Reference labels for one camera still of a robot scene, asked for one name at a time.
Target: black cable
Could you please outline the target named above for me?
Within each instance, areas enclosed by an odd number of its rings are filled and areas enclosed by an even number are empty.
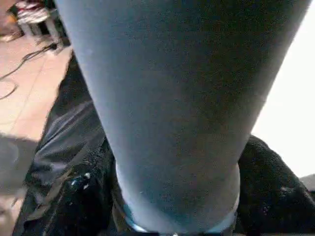
[[[3,82],[3,80],[4,80],[6,77],[12,75],[14,72],[16,72],[18,69],[20,69],[20,68],[22,67],[22,65],[23,65],[25,62],[27,62],[28,60],[30,60],[30,59],[36,57],[37,55],[39,55],[39,54],[41,54],[41,53],[47,52],[47,51],[49,51],[49,50],[55,50],[56,48],[57,48],[57,44],[56,44],[56,43],[52,43],[52,44],[50,44],[50,45],[48,45],[48,46],[46,46],[46,47],[43,47],[41,50],[38,50],[38,51],[35,51],[35,52],[32,52],[32,53],[26,54],[26,55],[22,58],[21,63],[20,63],[14,70],[12,70],[12,71],[10,71],[9,73],[7,73],[7,74],[5,74],[5,75],[3,75],[3,76],[0,77],[0,82]],[[7,82],[13,83],[13,84],[14,84],[14,88],[13,88],[13,90],[12,90],[10,93],[8,93],[8,94],[6,94],[6,95],[0,97],[0,100],[5,99],[6,97],[10,96],[10,95],[17,89],[17,87],[18,87],[18,85],[17,85],[14,81],[12,81],[12,80],[7,80]]]

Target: gray tube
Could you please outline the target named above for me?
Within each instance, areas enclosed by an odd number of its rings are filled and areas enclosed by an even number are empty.
[[[232,210],[237,161],[310,0],[56,0],[148,231],[205,232]]]

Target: blue-gray cylinder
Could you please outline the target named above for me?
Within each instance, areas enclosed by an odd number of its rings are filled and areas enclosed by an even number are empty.
[[[124,211],[206,232],[310,1],[56,0],[116,159]]]

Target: white wall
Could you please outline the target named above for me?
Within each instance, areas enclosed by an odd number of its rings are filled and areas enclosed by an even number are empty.
[[[315,173],[315,0],[252,133],[276,151],[298,177]]]

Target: floor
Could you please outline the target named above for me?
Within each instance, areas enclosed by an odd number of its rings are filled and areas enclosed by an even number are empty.
[[[34,46],[25,37],[9,43],[0,43],[0,76],[13,70],[27,53],[39,50],[44,45]],[[41,137],[47,114],[56,98],[57,87],[63,78],[71,48],[63,49],[57,56],[42,54],[26,62],[17,72],[8,77],[18,85],[16,91],[0,100],[0,142],[10,143],[23,153],[23,161],[0,166],[0,207],[8,209],[14,196],[20,199],[11,211],[0,216],[0,236],[11,235],[10,228],[23,202],[21,186],[31,163],[37,141]],[[1,93],[11,84],[0,82]]]

